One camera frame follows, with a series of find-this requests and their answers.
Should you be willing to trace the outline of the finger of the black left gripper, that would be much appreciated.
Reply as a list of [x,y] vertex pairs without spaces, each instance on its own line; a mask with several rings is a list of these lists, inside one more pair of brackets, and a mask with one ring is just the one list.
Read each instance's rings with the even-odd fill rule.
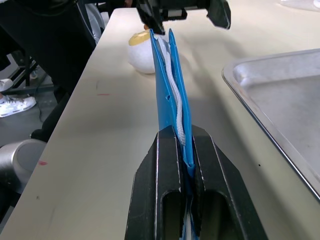
[[160,2],[158,0],[137,0],[136,9],[141,21],[155,34],[164,35],[163,18],[160,13]]
[[226,0],[210,0],[207,17],[215,27],[229,30],[231,27],[231,10]]

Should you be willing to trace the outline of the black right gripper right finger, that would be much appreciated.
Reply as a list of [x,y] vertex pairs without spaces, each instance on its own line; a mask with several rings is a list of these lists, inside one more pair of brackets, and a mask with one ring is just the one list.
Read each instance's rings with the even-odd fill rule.
[[242,176],[201,127],[192,127],[195,195],[191,205],[201,240],[266,240],[268,237]]

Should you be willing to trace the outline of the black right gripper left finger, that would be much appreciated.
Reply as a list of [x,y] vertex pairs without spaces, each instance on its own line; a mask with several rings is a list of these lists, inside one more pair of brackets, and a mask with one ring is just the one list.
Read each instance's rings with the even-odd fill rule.
[[186,208],[181,147],[174,128],[160,130],[132,185],[126,240],[178,240]]

